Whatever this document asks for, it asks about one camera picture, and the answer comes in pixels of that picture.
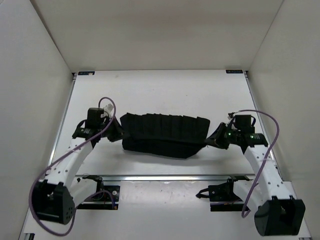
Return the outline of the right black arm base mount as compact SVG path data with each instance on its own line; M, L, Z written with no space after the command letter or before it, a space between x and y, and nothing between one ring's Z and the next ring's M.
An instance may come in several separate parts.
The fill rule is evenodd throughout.
M237 181L248 182L250 179L245 175L232 175L224 183L208 185L195 197L209 199L211 212L241 212L243 201L234 193L234 183Z

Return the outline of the black pleated skirt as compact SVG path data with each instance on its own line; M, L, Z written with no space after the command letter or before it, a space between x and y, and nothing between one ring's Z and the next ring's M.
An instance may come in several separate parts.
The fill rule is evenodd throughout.
M206 146L211 121L202 117L131 114L120 118L125 131L124 150L187 159Z

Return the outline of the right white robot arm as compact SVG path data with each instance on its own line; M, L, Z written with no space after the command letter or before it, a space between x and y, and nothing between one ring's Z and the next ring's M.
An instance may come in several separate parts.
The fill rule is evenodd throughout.
M306 206L296 199L286 187L262 133L255 132L256 118L232 112L228 123L220 123L206 144L218 149L228 149L230 145L241 148L249 162L255 178L250 180L244 175L231 176L225 183L209 185L200 190L197 198L209 199L211 206L231 205L242 202L241 216L254 214L254 224L260 236L298 235Z

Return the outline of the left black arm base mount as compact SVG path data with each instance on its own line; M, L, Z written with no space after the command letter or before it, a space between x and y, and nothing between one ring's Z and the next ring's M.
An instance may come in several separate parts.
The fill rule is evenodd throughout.
M94 196L87 198L77 208L80 210L110 210L116 211L119 209L119 200L121 186L119 183L107 183L101 176L86 174L83 177L78 177L79 183L84 180L95 182L96 193Z

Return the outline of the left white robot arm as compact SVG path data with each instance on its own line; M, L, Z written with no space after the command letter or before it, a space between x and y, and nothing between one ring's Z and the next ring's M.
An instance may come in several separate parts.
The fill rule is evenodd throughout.
M112 104L88 109L86 119L76 126L66 153L53 162L31 187L29 209L35 220L66 225L85 200L105 195L101 176L76 178L76 175L102 138L112 143L123 138L124 130L115 113Z

